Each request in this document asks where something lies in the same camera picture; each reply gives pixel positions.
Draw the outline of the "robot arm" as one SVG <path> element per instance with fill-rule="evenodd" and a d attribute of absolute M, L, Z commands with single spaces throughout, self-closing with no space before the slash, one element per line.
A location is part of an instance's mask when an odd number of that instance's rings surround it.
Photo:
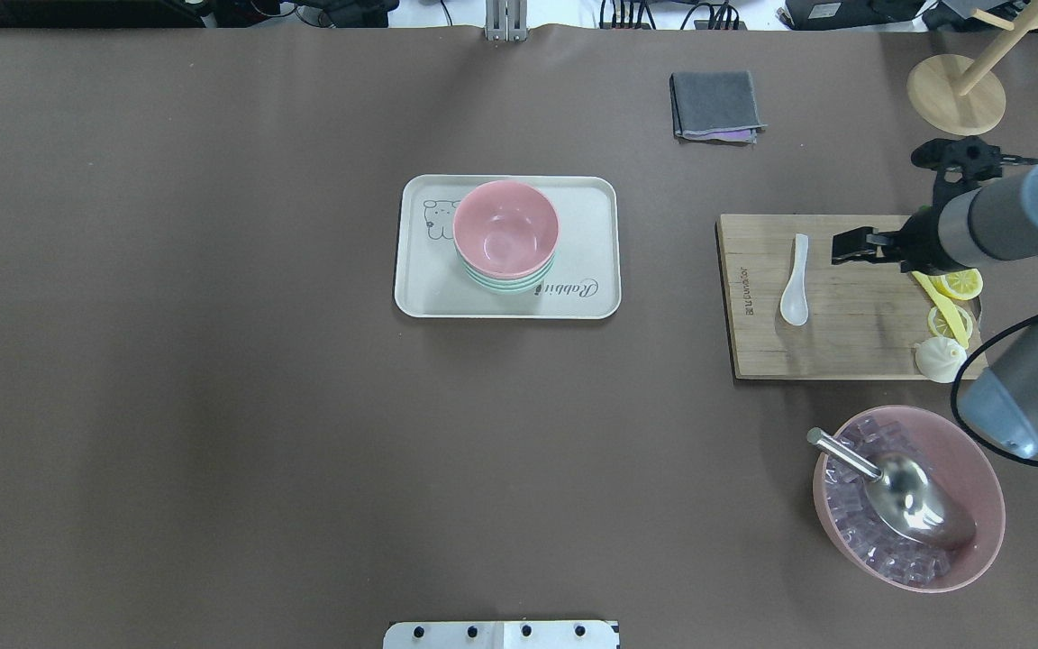
<path fill-rule="evenodd" d="M 936 171 L 932 202 L 893 231 L 862 226 L 834 237 L 834 264 L 893 264 L 930 277 L 953 271 L 1000 272 L 1008 290 L 1038 297 L 1038 161 L 999 178 L 968 155 L 968 141 L 940 153 L 916 152 Z M 1038 468 L 1038 313 L 1000 330 L 978 349 L 988 366 L 975 379 L 957 375 L 951 411 L 981 447 Z"/>

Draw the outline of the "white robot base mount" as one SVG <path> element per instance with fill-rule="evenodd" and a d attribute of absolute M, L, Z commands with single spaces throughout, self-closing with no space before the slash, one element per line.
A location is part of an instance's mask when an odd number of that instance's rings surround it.
<path fill-rule="evenodd" d="M 621 648 L 614 621 L 462 620 L 394 623 L 383 648 Z"/>

